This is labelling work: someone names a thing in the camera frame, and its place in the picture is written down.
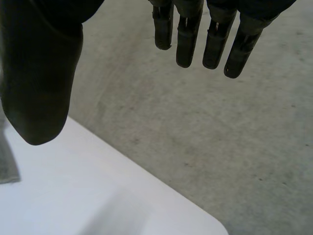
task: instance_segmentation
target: robotic hand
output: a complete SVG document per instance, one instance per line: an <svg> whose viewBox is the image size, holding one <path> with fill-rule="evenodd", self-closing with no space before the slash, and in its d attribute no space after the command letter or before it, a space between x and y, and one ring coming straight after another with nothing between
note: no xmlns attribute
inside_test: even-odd
<svg viewBox="0 0 313 235"><path fill-rule="evenodd" d="M54 139L68 114L83 44L82 23L104 0L0 0L0 96L11 124L32 145ZM203 64L217 67L237 9L241 23L225 74L242 71L260 34L295 0L207 0L211 14ZM150 0L156 46L171 45L174 5L180 14L177 63L190 66L203 0Z"/></svg>
<svg viewBox="0 0 313 235"><path fill-rule="evenodd" d="M180 14L176 62L183 68L189 67L197 41L203 0L149 1L153 5L155 43L162 50L171 47L173 10L176 6ZM213 70L219 65L229 31L239 10L241 22L224 68L227 77L238 77L263 29L294 2L295 0L207 0L211 23L203 66Z"/></svg>

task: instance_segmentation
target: concrete floor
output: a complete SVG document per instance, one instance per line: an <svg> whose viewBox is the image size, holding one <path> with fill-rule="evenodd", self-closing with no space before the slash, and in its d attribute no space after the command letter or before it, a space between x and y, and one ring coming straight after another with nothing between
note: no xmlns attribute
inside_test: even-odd
<svg viewBox="0 0 313 235"><path fill-rule="evenodd" d="M152 7L106 0L84 24L70 116L219 219L230 235L313 233L313 5L299 0L263 33L242 75L154 46ZM178 24L175 15L174 24Z"/></svg>

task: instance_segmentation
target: black mechanical finger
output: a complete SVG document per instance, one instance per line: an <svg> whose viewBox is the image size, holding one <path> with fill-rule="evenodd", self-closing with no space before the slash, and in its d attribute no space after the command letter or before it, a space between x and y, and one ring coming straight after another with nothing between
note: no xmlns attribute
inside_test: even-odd
<svg viewBox="0 0 313 235"><path fill-rule="evenodd" d="M220 63L230 29L236 17L235 1L211 4L207 0L211 15L210 27L207 31L206 46L203 55L203 66L216 69Z"/></svg>
<svg viewBox="0 0 313 235"><path fill-rule="evenodd" d="M241 74L263 29L273 20L256 20L240 14L241 22L224 68L227 77L236 78Z"/></svg>
<svg viewBox="0 0 313 235"><path fill-rule="evenodd" d="M203 11L203 0L174 0L180 14L176 62L187 68L191 65Z"/></svg>
<svg viewBox="0 0 313 235"><path fill-rule="evenodd" d="M168 50L172 43L174 3L171 0L150 0L153 6L155 44L161 50Z"/></svg>
<svg viewBox="0 0 313 235"><path fill-rule="evenodd" d="M34 1L0 0L3 110L29 144L54 139L67 118L80 57L80 23L59 27Z"/></svg>

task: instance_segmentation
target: gray cloth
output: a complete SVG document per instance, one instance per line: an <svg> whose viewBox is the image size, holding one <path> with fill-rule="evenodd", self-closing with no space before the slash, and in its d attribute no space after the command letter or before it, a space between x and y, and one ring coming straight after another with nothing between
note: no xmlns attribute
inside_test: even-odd
<svg viewBox="0 0 313 235"><path fill-rule="evenodd" d="M5 116L0 106L0 184L20 181L12 151L3 133Z"/></svg>

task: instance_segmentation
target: white table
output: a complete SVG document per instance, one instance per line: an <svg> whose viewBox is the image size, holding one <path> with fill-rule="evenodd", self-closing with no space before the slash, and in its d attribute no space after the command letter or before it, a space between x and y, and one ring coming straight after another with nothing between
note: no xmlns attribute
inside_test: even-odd
<svg viewBox="0 0 313 235"><path fill-rule="evenodd" d="M22 181L0 185L3 235L228 235L194 205L68 118L55 140L5 135Z"/></svg>

